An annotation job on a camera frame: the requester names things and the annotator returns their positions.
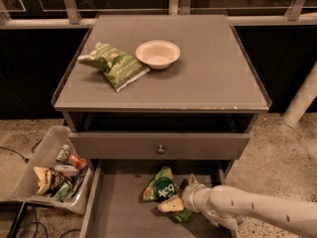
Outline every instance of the snack bag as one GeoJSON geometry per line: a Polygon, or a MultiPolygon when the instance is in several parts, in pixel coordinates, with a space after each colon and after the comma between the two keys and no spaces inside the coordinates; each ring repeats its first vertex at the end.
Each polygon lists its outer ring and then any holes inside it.
{"type": "Polygon", "coordinates": [[[80,189],[80,187],[85,179],[85,176],[86,176],[88,170],[89,170],[89,167],[86,166],[77,175],[75,182],[74,182],[74,185],[73,185],[73,188],[72,188],[72,191],[71,191],[71,197],[74,197],[77,194],[78,190],[80,189]]]}
{"type": "Polygon", "coordinates": [[[164,166],[146,187],[143,200],[166,200],[177,194],[178,187],[172,181],[171,169],[164,166]]]}
{"type": "Polygon", "coordinates": [[[150,71],[145,64],[110,44],[98,42],[95,49],[89,55],[79,56],[78,61],[100,68],[117,92],[150,71]]]}
{"type": "Polygon", "coordinates": [[[187,219],[192,215],[192,211],[184,208],[180,211],[172,211],[170,215],[175,218],[178,222],[184,222],[187,221],[187,219]]]}
{"type": "Polygon", "coordinates": [[[37,194],[44,195],[46,193],[55,192],[60,189],[61,185],[67,178],[61,173],[52,168],[33,167],[38,176],[38,192],[37,194]]]}

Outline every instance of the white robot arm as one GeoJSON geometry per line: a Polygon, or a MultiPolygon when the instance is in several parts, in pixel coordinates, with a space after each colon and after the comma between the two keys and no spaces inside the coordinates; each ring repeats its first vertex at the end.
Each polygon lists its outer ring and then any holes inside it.
{"type": "Polygon", "coordinates": [[[196,180],[182,193],[184,205],[211,223],[237,230],[244,216],[260,219],[304,238],[317,237],[317,203],[249,193],[231,186],[207,187],[196,180]]]}

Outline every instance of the open drawer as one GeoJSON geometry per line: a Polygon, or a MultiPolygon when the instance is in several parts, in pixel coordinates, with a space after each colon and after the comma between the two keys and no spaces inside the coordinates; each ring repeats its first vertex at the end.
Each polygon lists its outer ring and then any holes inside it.
{"type": "Polygon", "coordinates": [[[214,161],[99,161],[80,237],[233,237],[231,230],[211,224],[200,213],[177,223],[168,213],[159,212],[157,202],[143,201],[145,187],[162,166],[171,167],[176,184],[189,174],[207,186],[220,183],[221,168],[214,161]]]}
{"type": "Polygon", "coordinates": [[[238,133],[70,133],[76,151],[86,159],[236,160],[249,134],[238,133]]]}

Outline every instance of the white bowl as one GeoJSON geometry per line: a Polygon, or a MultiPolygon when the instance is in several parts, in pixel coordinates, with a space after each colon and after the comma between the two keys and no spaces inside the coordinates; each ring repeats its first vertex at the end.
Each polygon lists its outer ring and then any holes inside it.
{"type": "Polygon", "coordinates": [[[180,49],[170,42],[150,41],[137,48],[136,56],[150,68],[161,69],[168,67],[179,58],[180,49]]]}

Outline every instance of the black wire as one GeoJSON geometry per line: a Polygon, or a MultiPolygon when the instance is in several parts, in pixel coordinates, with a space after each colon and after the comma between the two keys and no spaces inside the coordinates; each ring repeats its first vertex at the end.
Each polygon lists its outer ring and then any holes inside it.
{"type": "MultiPolygon", "coordinates": [[[[36,222],[38,222],[38,214],[37,214],[36,208],[35,208],[34,206],[33,206],[33,212],[34,212],[34,216],[35,216],[35,218],[36,218],[36,222]]],[[[39,231],[39,224],[37,224],[36,232],[34,233],[33,238],[36,238],[36,237],[37,237],[38,231],[39,231]]]]}
{"type": "Polygon", "coordinates": [[[39,221],[35,221],[35,222],[31,222],[29,225],[27,225],[27,227],[25,227],[24,229],[23,229],[23,231],[22,231],[22,233],[20,234],[20,238],[22,237],[22,235],[24,235],[25,234],[25,232],[29,229],[29,227],[30,226],[32,226],[32,225],[41,225],[41,226],[43,226],[43,228],[44,228],[44,230],[45,230],[45,232],[46,232],[46,236],[47,236],[47,238],[49,238],[49,233],[48,233],[48,229],[47,229],[47,227],[43,224],[43,223],[41,223],[41,222],[39,222],[39,221]]]}
{"type": "Polygon", "coordinates": [[[3,149],[3,150],[7,150],[7,151],[10,151],[10,152],[13,152],[13,153],[19,155],[25,163],[27,163],[27,162],[30,160],[30,159],[25,158],[25,157],[22,156],[20,153],[14,151],[14,150],[12,150],[12,149],[5,148],[5,147],[0,147],[0,148],[3,149]]]}
{"type": "Polygon", "coordinates": [[[81,230],[80,229],[71,229],[71,230],[68,230],[67,232],[63,233],[62,235],[59,236],[59,238],[62,238],[64,237],[66,234],[68,233],[71,233],[71,232],[80,232],[81,230]]]}

